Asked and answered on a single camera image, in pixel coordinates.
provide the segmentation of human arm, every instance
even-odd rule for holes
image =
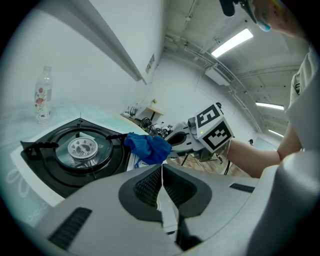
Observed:
[[[289,124],[277,151],[263,151],[235,138],[230,140],[227,159],[254,178],[260,178],[266,167],[278,165],[286,156],[302,148],[299,138]]]

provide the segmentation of ceiling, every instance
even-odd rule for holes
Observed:
[[[261,126],[284,134],[288,125],[285,112],[258,108],[253,101],[288,108],[292,76],[308,52],[305,41],[273,30],[262,31],[238,5],[235,15],[227,17],[219,0],[171,0],[167,10],[164,50],[206,68],[208,65],[203,58],[186,52],[185,46],[216,62],[210,53],[245,28],[250,30],[253,38],[217,60],[244,85],[245,88],[240,86],[241,93],[251,96],[253,104],[248,104],[248,109],[258,113],[254,119],[260,119],[258,123]]]

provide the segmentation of wooden floor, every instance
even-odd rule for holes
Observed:
[[[208,162],[199,162],[198,159],[196,159],[192,154],[190,154],[187,157],[186,161],[184,162],[183,166],[190,169],[199,170],[202,172],[223,175],[227,168],[228,160],[223,156],[220,156],[220,157],[222,158],[222,163],[219,159],[214,161],[208,161]],[[174,159],[167,158],[166,161],[168,164],[181,165],[184,159],[185,157],[183,156],[183,157],[178,157]],[[244,172],[234,164],[230,164],[227,175],[238,176],[238,177],[250,177],[249,174],[247,174],[246,172]]]

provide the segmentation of burner ring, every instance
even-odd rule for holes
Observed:
[[[79,161],[86,161],[97,154],[98,144],[91,138],[80,137],[70,141],[67,149],[72,158]]]

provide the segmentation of white marker cube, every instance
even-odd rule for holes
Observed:
[[[232,133],[223,113],[216,104],[195,115],[197,139],[211,152],[227,143]]]

